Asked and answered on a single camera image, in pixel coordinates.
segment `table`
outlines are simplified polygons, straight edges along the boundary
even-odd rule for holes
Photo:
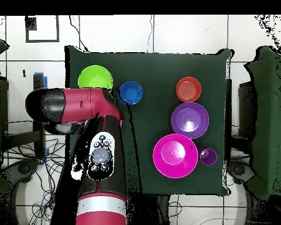
[[[126,81],[137,81],[143,88],[143,99],[131,106],[131,113],[127,106],[118,103],[124,114],[122,138],[129,192],[139,192],[142,188],[143,193],[159,195],[223,196],[228,193],[222,186],[222,168],[229,49],[222,49],[217,54],[84,53],[67,46],[65,51],[67,88],[78,88],[79,74],[93,64],[105,67],[112,74],[117,100],[117,90]],[[170,118],[182,103],[176,96],[176,84],[186,76],[195,77],[201,83],[202,93],[196,102],[203,105],[210,116],[207,132],[194,143],[197,148],[216,150],[218,161],[207,167],[199,160],[195,170],[185,178],[169,179],[155,168],[152,152],[161,137],[173,133]],[[129,122],[131,115],[133,126]],[[66,142],[71,151],[76,136],[69,137]],[[141,180],[138,180],[138,165]]]

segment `black button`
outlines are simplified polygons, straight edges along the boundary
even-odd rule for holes
[[[105,139],[106,139],[106,137],[105,137],[104,135],[100,135],[100,136],[99,136],[99,140],[100,140],[100,141],[103,141],[103,140],[105,140]]]
[[[100,146],[100,143],[96,141],[94,144],[94,148],[98,148],[99,146]]]
[[[108,147],[109,146],[109,142],[108,141],[103,142],[103,146]]]

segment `red bowl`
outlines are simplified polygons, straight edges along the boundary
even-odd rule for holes
[[[201,95],[201,84],[194,77],[184,77],[176,86],[176,94],[183,102],[195,102]]]

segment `blue bowl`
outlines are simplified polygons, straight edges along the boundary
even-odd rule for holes
[[[137,104],[143,96],[143,89],[135,81],[127,81],[119,88],[119,99],[124,104]]]

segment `blue object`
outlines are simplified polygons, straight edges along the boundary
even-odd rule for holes
[[[135,81],[127,81],[119,88],[120,101],[124,104],[137,104],[143,96],[141,85]]]
[[[46,148],[46,151],[45,151],[45,154],[48,155],[50,152],[49,152],[49,148]],[[42,166],[44,165],[44,162],[47,162],[47,158],[43,158],[42,161],[39,163],[39,166]]]
[[[44,88],[48,88],[48,78],[44,77]]]

